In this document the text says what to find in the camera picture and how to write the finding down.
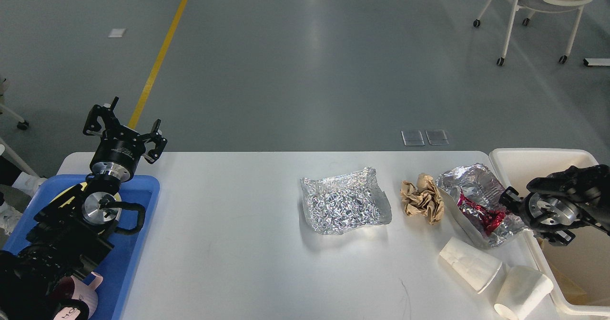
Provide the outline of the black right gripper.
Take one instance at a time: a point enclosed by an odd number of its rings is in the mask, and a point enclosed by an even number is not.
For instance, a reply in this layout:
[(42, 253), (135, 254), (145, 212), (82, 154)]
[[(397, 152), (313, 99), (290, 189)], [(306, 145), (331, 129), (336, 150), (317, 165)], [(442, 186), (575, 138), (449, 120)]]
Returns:
[(509, 186), (499, 197), (499, 203), (507, 213), (521, 216), (529, 228), (539, 233), (540, 239), (552, 246), (568, 246), (576, 235), (567, 229), (584, 226), (575, 203), (558, 196), (530, 193), (523, 199)]

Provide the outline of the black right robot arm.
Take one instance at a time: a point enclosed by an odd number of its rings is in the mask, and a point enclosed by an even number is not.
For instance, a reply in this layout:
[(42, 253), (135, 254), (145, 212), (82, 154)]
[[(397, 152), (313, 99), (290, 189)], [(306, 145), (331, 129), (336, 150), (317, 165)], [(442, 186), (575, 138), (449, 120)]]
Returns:
[(609, 234), (609, 183), (607, 165), (572, 165), (532, 179), (527, 183), (529, 193), (525, 197), (511, 186), (506, 188), (499, 203), (519, 216), (536, 237), (552, 246), (568, 246), (575, 239), (573, 229), (590, 226)]

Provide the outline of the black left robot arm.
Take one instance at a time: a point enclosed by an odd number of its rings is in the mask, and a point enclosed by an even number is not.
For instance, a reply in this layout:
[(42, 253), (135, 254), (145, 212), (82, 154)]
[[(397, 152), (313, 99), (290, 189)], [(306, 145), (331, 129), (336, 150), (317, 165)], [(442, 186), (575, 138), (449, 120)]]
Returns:
[(132, 236), (144, 229), (145, 205), (119, 200), (123, 184), (135, 177), (141, 159), (154, 164), (168, 140), (161, 120), (148, 133), (124, 126), (112, 103), (94, 105), (83, 134), (100, 142), (82, 182), (65, 189), (33, 216), (28, 244), (18, 253), (1, 251), (1, 315), (7, 320), (52, 320), (74, 310), (77, 320), (92, 310), (83, 300), (54, 297), (61, 279), (84, 279), (109, 256), (112, 235)]

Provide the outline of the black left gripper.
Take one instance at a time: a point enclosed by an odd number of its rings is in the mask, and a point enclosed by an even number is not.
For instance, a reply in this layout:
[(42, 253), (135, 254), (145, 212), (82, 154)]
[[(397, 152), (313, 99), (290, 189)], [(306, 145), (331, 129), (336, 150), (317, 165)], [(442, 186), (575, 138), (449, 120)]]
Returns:
[(115, 96), (112, 103), (95, 104), (89, 111), (82, 133), (101, 139), (90, 162), (90, 171), (127, 182), (134, 177), (141, 156), (149, 164), (161, 157), (167, 139), (160, 129), (162, 120), (157, 119), (148, 133), (138, 134), (131, 141), (119, 140), (123, 138), (123, 126), (114, 114), (118, 101), (118, 96)]

